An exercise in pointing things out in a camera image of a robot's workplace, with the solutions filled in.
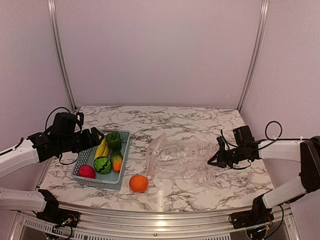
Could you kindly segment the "yellow fake banana bunch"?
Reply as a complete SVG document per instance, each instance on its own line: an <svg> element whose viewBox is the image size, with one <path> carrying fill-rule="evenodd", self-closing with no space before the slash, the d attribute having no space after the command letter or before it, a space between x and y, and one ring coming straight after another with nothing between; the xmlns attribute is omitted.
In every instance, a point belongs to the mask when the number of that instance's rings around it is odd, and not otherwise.
<svg viewBox="0 0 320 240"><path fill-rule="evenodd" d="M101 142L101 144L97 147L94 160L100 158L100 157L108 157L109 155L109 146L106 138L104 138Z"/></svg>

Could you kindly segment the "dark green fake pepper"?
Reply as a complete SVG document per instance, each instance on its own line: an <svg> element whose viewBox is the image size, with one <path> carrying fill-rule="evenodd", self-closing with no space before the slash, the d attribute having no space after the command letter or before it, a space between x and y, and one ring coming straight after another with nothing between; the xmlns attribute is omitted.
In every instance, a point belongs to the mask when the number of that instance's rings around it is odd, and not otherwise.
<svg viewBox="0 0 320 240"><path fill-rule="evenodd" d="M122 140L119 132L110 132L105 136L105 138L112 151L120 151L122 149Z"/></svg>

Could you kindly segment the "clear polka dot zip bag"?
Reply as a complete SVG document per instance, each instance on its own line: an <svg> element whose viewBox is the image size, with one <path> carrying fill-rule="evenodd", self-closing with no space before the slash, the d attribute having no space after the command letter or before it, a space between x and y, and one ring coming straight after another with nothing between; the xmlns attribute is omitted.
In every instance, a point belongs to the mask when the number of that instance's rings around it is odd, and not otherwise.
<svg viewBox="0 0 320 240"><path fill-rule="evenodd" d="M149 180L193 180L203 185L213 183L216 168L207 161L216 153L207 141L169 140L163 133L147 147L146 177Z"/></svg>

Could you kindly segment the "green fake lettuce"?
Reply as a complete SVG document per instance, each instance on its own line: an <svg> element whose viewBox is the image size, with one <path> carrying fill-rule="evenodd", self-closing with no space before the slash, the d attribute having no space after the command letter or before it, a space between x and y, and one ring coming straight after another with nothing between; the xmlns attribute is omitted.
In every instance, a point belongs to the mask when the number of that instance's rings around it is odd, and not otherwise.
<svg viewBox="0 0 320 240"><path fill-rule="evenodd" d="M94 160L93 167L97 173L106 175L112 170L112 162L108 157L101 156Z"/></svg>

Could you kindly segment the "orange green fake mango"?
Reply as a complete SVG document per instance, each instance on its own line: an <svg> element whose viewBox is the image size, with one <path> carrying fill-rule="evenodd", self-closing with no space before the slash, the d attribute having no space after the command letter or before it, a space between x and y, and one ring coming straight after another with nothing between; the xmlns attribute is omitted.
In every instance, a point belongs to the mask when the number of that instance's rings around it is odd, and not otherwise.
<svg viewBox="0 0 320 240"><path fill-rule="evenodd" d="M120 150L113 151L110 155L112 169L115 173L119 173L122 168L123 156Z"/></svg>

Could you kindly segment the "pink fake fruit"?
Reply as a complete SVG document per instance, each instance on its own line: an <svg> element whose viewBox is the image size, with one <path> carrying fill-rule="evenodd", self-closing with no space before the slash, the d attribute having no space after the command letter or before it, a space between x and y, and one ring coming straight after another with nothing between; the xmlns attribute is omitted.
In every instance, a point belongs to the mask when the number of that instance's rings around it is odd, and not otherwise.
<svg viewBox="0 0 320 240"><path fill-rule="evenodd" d="M90 165L82 165L78 170L78 176L89 178L89 179L95 179L96 178L96 171L95 169Z"/></svg>

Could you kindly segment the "orange fake fruit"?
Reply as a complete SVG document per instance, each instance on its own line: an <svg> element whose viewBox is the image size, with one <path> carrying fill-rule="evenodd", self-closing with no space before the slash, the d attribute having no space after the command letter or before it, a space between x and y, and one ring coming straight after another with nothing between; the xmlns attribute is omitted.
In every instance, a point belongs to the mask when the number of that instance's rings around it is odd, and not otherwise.
<svg viewBox="0 0 320 240"><path fill-rule="evenodd" d="M129 180L129 187L133 192L143 193L148 188L149 181L146 177L136 174Z"/></svg>

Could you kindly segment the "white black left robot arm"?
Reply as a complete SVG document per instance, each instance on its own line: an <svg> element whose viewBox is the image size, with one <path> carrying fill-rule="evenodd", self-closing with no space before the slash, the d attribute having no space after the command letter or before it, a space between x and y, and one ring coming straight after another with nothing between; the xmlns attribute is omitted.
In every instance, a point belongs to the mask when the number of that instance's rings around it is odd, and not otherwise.
<svg viewBox="0 0 320 240"><path fill-rule="evenodd" d="M24 167L45 162L63 153L79 154L97 147L105 137L95 127L83 129L84 114L58 112L51 126L43 132L21 138L17 145L0 153L0 176L6 177ZM68 218L77 220L77 213L59 207L58 200L45 189L23 191L1 188L1 210L33 211L38 219L60 224Z"/></svg>

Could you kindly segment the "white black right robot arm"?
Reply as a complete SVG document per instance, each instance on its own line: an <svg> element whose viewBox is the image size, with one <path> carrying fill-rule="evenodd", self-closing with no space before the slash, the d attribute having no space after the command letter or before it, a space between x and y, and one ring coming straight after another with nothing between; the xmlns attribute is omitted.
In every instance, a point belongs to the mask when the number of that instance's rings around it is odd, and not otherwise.
<svg viewBox="0 0 320 240"><path fill-rule="evenodd" d="M285 170L290 163L299 168L291 180L257 196L250 210L232 213L229 221L234 229L253 227L274 220L273 208L297 201L320 188L320 137L283 138L277 136L256 140L249 126L233 130L236 144L229 143L223 134L217 138L218 151L208 160L208 165L235 169L235 165L262 160L268 170Z"/></svg>

